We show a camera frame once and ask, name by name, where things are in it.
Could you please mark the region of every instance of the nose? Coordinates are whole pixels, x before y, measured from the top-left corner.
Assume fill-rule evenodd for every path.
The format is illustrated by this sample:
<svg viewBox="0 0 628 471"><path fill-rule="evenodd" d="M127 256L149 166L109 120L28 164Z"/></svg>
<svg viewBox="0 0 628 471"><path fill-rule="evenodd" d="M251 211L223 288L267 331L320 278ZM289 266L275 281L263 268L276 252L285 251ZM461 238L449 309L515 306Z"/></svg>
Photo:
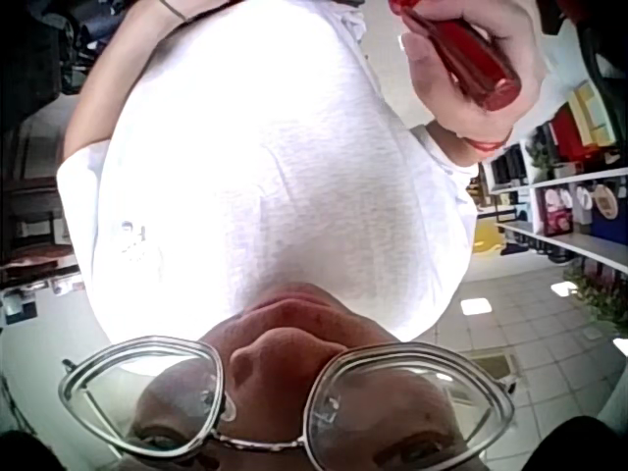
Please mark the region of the nose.
<svg viewBox="0 0 628 471"><path fill-rule="evenodd" d="M281 420L282 429L293 433L319 373L345 350L295 328L267 331L231 356L230 386L237 409L253 407L265 420Z"/></svg>

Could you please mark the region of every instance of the fingers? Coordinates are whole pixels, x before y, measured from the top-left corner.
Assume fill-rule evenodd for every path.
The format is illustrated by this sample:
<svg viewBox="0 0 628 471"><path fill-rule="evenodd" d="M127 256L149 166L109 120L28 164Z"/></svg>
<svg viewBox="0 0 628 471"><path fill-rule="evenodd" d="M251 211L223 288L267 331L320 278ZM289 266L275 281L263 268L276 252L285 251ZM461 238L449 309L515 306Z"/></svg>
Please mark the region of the fingers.
<svg viewBox="0 0 628 471"><path fill-rule="evenodd" d="M462 18L488 31L495 38L508 38L521 25L527 12L509 0L423 0L414 9L432 21Z"/></svg>
<svg viewBox="0 0 628 471"><path fill-rule="evenodd" d="M537 67L532 18L510 0L423 0L415 10L428 20L462 18L486 30L519 74Z"/></svg>
<svg viewBox="0 0 628 471"><path fill-rule="evenodd" d="M477 115L479 108L453 83L429 39L415 33L401 39L416 94L443 127L457 131L458 123Z"/></svg>

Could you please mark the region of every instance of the hand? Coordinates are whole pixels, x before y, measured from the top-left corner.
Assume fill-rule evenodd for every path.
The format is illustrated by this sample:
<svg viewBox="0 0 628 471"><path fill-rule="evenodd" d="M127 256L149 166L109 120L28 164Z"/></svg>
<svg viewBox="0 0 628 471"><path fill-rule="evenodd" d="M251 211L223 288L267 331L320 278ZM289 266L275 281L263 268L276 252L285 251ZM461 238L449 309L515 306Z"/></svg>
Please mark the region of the hand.
<svg viewBox="0 0 628 471"><path fill-rule="evenodd" d="M160 0L142 0L160 3ZM174 8L177 12L181 13L187 21L202 15L203 13L216 10L228 3L231 0L164 0L168 5Z"/></svg>
<svg viewBox="0 0 628 471"><path fill-rule="evenodd" d="M538 101L546 75L528 12L514 0L423 0L415 11L431 21L462 18L484 29L509 59L521 78L521 94L506 108L488 112L462 94L429 39L416 33L402 38L414 90L439 125L479 142L504 141Z"/></svg>

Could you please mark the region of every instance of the bracelet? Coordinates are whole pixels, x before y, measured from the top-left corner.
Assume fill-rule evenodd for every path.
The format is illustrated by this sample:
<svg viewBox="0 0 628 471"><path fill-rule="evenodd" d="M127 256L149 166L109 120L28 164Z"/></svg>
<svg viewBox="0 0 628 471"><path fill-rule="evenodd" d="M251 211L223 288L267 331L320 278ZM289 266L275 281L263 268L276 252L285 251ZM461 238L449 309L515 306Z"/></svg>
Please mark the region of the bracelet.
<svg viewBox="0 0 628 471"><path fill-rule="evenodd" d="M178 16L184 23L187 23L187 18L185 17L185 15L183 13L181 13L179 10L177 10L175 7L173 7L166 0L159 0L159 1L161 2L161 4L164 7L166 7L168 10L170 10L174 15Z"/></svg>
<svg viewBox="0 0 628 471"><path fill-rule="evenodd" d="M469 139L468 137L464 137L464 141L474 149L480 150L482 152L493 152L504 147L508 143L508 140L512 136L513 131L514 130L510 130L510 132L506 136L506 139L504 139L502 142L480 142L478 140Z"/></svg>

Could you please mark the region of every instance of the glasses frame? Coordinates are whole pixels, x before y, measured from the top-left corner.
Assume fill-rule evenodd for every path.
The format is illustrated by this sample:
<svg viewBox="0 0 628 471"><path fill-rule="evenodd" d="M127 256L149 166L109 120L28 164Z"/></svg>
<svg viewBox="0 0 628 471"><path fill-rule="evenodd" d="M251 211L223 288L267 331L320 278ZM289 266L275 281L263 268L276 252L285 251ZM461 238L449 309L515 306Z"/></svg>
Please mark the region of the glasses frame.
<svg viewBox="0 0 628 471"><path fill-rule="evenodd" d="M178 352L185 352L205 358L212 361L216 366L216 393L214 403L212 404L212 408L203 427L187 444L173 450L151 450L127 443L124 437L120 436L119 432L111 424L111 421L107 418L93 395L89 393L87 389L88 382L97 377L102 371L109 369L114 364L119 364L122 360L146 356L145 350L149 348L154 349L153 351L156 356L159 356L158 351L160 349L164 352L170 349L171 351L176 350ZM458 379L464 380L464 382L469 383L481 392L489 402L491 408L487 409L481 423L476 427L475 432L469 436L467 441L471 440L479 431L481 426L488 419L491 411L495 411L498 414L501 422L499 430L479 445L467 449L464 453L454 458L422 470L445 471L472 459L498 440L512 421L514 405L508 393L505 391L504 386L489 376L488 373L475 363L457 353L427 343L386 343L364 346L348 350L332 359L325 368L323 368L321 373L319 373L310 390L303 410L303 428L301 436L294 441L284 443L238 440L218 432L217 426L220 422L221 415L225 411L227 400L224 366L218 351L213 346L198 341L150 336L111 345L90 356L81 362L79 366L72 364L69 360L65 360L64 364L66 366L70 365L68 367L69 372L59 384L58 392L59 398L66 409L68 409L72 416L82 424L84 428L113 449L123 451L136 457L154 461L185 460L195 456L209 441L214 441L219 445L229 448L252 452L283 452L287 450L304 449L317 471L329 471L316 457L311 446L313 439L310 437L312 430L310 427L312 414L310 412L321 386L330 377L337 377L344 371L368 364L375 360L401 361L407 362L408 367L417 367L417 359L419 358L421 361L429 361L430 367L433 369L437 369L438 367L442 369L445 374L455 374ZM79 390L85 390L87 402L98 416L99 420L109 429L110 434L105 433L100 428L87 422L73 409L70 401L73 393Z"/></svg>

